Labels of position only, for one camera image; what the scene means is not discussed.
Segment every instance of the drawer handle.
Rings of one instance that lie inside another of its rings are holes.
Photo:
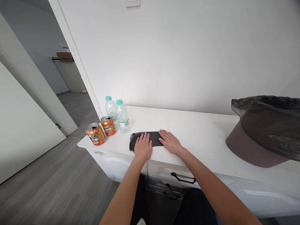
[[[195,178],[193,178],[193,179],[194,179],[193,182],[181,180],[181,179],[179,179],[179,178],[177,177],[176,173],[174,173],[174,172],[172,172],[171,175],[172,175],[173,177],[176,177],[176,179],[179,180],[179,181],[181,181],[181,182],[191,183],[191,184],[194,184],[194,183],[196,182],[196,179],[195,179]]]
[[[170,188],[171,191],[178,192],[178,191],[172,189],[170,184],[166,184],[166,186],[167,186],[168,188]],[[187,190],[186,188],[183,188],[183,189],[182,189],[182,193],[185,192],[186,190]]]
[[[169,199],[172,199],[172,200],[176,200],[176,199],[178,199],[178,198],[180,198],[180,196],[175,196],[175,198],[172,198],[172,197],[169,197],[169,196],[167,196],[167,193],[165,193],[165,192],[162,192],[167,198],[169,198]]]

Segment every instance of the light switch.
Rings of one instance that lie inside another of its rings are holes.
[[[140,6],[140,0],[126,0],[126,8]]]

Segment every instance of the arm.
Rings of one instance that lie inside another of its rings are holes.
[[[170,132],[160,130],[160,142],[177,154],[189,168],[203,193],[224,224],[261,224],[242,201]]]
[[[152,141],[149,141],[149,138],[147,133],[137,138],[134,146],[135,157],[99,225],[130,224],[138,179],[143,165],[152,154]]]

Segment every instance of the water bottle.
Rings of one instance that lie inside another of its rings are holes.
[[[122,133],[128,133],[130,131],[129,128],[129,118],[127,109],[123,105],[123,101],[121,99],[116,101],[117,103],[117,118],[119,122],[119,128]]]
[[[115,124],[115,127],[118,127],[118,119],[117,119],[117,106],[116,104],[112,101],[112,97],[111,96],[106,96],[105,97],[106,100],[106,112],[107,115],[110,116],[113,119],[113,123]]]

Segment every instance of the orange soda can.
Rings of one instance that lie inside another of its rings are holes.
[[[109,116],[104,116],[100,120],[107,136],[112,136],[117,132],[115,124],[113,123],[113,118]]]
[[[102,145],[106,141],[106,136],[100,124],[92,123],[88,125],[85,130],[86,134],[92,140],[95,146]]]

